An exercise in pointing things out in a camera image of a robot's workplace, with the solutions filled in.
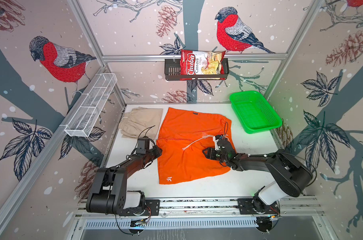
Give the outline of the red cassava chips bag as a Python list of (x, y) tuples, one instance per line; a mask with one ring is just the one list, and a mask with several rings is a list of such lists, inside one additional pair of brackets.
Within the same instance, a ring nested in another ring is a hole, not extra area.
[[(195, 75), (226, 75), (226, 68), (223, 64), (225, 51), (223, 52), (201, 52), (181, 50), (180, 75), (181, 80), (192, 80), (190, 76)], [(225, 78), (209, 78), (209, 80), (224, 80)]]

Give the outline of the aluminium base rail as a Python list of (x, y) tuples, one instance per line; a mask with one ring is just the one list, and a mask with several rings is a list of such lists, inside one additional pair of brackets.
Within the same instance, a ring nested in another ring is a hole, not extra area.
[(138, 233), (147, 230), (262, 227), (273, 229), (284, 217), (311, 217), (319, 222), (325, 215), (316, 197), (284, 198), (268, 207), (265, 213), (246, 210), (246, 200), (222, 198), (160, 198), (154, 201), (151, 214), (113, 216), (88, 213), (82, 202), (71, 229), (122, 230)]

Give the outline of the orange shorts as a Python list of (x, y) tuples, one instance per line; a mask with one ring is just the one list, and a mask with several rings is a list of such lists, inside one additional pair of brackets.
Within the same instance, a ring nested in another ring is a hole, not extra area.
[(215, 146), (213, 137), (232, 139), (232, 121), (223, 115), (169, 108), (159, 130), (156, 145), (162, 149), (157, 159), (161, 185), (190, 182), (223, 175), (230, 171), (203, 154)]

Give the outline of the green plastic basket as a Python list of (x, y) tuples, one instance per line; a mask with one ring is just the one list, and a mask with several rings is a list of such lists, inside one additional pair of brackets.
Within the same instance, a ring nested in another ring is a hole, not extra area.
[(283, 124), (282, 119), (259, 92), (233, 93), (230, 95), (230, 102), (243, 129), (248, 134), (270, 131)]

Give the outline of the aluminium frame corner post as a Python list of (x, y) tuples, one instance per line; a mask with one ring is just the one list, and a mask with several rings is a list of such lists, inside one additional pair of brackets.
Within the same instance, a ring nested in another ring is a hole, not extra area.
[(112, 62), (118, 62), (119, 57), (116, 57), (114, 55), (103, 54), (101, 46), (99, 45), (95, 37), (95, 33), (92, 31), (92, 28), (85, 16), (85, 13), (81, 7), (80, 2), (77, 0), (68, 0), (68, 4), (71, 10), (73, 11), (73, 14), (79, 26), (81, 27), (86, 40), (90, 44), (90, 48), (94, 53), (96, 60), (100, 66), (98, 73), (101, 73), (101, 71), (103, 71), (104, 73), (112, 73), (112, 70), (108, 64)]

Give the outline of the black wall basket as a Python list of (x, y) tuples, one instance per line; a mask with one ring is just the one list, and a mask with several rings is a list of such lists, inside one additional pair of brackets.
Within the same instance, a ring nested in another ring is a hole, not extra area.
[(226, 80), (230, 73), (228, 59), (222, 61), (223, 74), (220, 75), (182, 75), (180, 59), (166, 59), (164, 63), (164, 75), (167, 81), (192, 81), (192, 80)]

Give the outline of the horizontal aluminium frame bar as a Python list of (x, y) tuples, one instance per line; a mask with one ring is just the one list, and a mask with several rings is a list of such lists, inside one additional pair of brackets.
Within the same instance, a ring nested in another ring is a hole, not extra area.
[[(288, 54), (225, 54), (231, 61), (283, 61)], [(166, 59), (180, 59), (180, 55), (105, 55), (101, 58), (105, 63), (116, 62), (164, 62)]]

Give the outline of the right aluminium corner post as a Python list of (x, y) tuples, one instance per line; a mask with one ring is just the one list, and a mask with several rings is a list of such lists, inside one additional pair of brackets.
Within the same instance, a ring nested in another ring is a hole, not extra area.
[(288, 47), (287, 56), (283, 60), (281, 60), (281, 63), (277, 68), (274, 77), (272, 78), (270, 84), (268, 85), (264, 93), (264, 97), (266, 100), (269, 100), (271, 98), (273, 91), (275, 90), (276, 86), (278, 85), (279, 81), (281, 80), (285, 71), (287, 70), (301, 42), (306, 36), (306, 33), (311, 28), (311, 25), (315, 20), (319, 12), (319, 9), (321, 8), (323, 3), (324, 1), (321, 0), (313, 0), (311, 1), (310, 5), (307, 8), (305, 8), (306, 13), (304, 15), (303, 20), (301, 21), (301, 24), (299, 25), (299, 28), (297, 29), (294, 35), (292, 42)]

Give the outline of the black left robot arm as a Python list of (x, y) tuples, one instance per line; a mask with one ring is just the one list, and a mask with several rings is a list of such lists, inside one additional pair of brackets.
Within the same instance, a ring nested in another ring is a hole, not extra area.
[(162, 153), (157, 146), (143, 151), (144, 154), (130, 155), (116, 166), (100, 168), (96, 171), (87, 197), (87, 212), (106, 215), (119, 215), (123, 212), (127, 203), (127, 179), (150, 165)]

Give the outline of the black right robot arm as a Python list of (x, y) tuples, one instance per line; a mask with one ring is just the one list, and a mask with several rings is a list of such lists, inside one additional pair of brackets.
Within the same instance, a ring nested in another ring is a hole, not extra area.
[(236, 153), (230, 143), (220, 140), (214, 148), (203, 150), (206, 159), (218, 161), (234, 171), (269, 172), (274, 181), (261, 188), (251, 201), (257, 213), (265, 213), (282, 198), (300, 196), (313, 174), (294, 155), (279, 149), (275, 153), (250, 155)]

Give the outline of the beige shorts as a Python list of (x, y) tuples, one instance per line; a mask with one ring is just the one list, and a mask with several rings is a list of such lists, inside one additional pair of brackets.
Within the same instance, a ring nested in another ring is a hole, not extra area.
[(123, 138), (147, 137), (155, 140), (161, 125), (163, 109), (134, 108), (125, 113), (118, 125)]

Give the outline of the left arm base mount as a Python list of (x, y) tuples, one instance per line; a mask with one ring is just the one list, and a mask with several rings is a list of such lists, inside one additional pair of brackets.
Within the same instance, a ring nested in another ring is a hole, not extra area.
[(147, 199), (144, 192), (127, 191), (124, 207), (118, 215), (123, 217), (158, 216), (160, 208), (159, 205), (160, 200)]

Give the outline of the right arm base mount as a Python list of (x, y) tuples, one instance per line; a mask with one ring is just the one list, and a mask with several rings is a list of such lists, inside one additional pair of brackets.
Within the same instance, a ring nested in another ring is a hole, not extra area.
[(259, 197), (259, 193), (264, 188), (259, 189), (252, 197), (237, 199), (237, 209), (239, 209), (241, 215), (280, 215), (277, 201), (266, 205)]

